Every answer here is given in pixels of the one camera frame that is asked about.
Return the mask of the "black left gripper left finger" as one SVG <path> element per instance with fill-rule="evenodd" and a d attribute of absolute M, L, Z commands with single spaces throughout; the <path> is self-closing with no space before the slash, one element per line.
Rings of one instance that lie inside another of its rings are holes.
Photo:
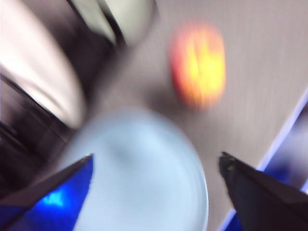
<path fill-rule="evenodd" d="M 93 155 L 0 201 L 2 231 L 72 231 L 89 192 Z"/>

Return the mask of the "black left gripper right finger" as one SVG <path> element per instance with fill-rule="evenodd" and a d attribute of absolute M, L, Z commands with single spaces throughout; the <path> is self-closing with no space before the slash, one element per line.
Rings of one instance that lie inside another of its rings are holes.
<path fill-rule="evenodd" d="M 218 161 L 244 231 L 306 231 L 308 195 L 222 152 Z"/>

